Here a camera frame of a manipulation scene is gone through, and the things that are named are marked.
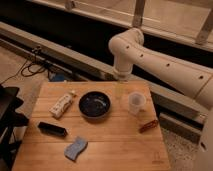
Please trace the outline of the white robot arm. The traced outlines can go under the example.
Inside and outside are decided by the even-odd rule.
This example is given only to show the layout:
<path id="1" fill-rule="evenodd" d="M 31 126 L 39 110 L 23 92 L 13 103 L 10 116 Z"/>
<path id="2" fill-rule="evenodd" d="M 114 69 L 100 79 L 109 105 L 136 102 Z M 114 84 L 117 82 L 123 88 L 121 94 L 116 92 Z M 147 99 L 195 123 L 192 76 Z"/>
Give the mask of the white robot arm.
<path id="1" fill-rule="evenodd" d="M 213 69 L 199 68 L 197 64 L 150 50 L 143 43 L 144 35 L 138 28 L 131 28 L 109 40 L 115 77 L 128 80 L 136 65 L 207 108 L 209 114 L 193 171 L 213 171 Z"/>

